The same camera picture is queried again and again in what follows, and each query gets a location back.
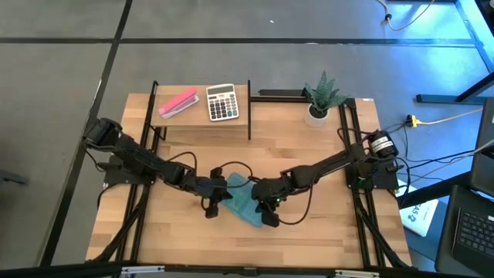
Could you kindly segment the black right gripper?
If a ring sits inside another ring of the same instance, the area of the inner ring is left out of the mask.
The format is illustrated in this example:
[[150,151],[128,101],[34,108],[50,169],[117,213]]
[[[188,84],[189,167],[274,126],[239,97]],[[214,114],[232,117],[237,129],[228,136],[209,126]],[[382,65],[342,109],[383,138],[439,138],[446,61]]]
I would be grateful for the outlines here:
[[273,212],[279,203],[289,196],[289,178],[282,175],[280,178],[251,177],[254,182],[251,198],[255,203],[255,213],[262,213],[262,223],[276,228],[279,226],[279,217]]

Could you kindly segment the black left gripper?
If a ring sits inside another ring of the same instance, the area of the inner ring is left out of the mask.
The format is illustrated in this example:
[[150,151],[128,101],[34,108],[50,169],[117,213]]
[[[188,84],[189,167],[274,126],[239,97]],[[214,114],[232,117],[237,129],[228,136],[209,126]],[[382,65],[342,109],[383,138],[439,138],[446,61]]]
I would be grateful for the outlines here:
[[233,199],[227,186],[228,182],[222,175],[221,167],[213,168],[209,177],[195,177],[195,194],[208,198],[208,206],[204,206],[205,218],[213,219],[218,216],[218,202]]

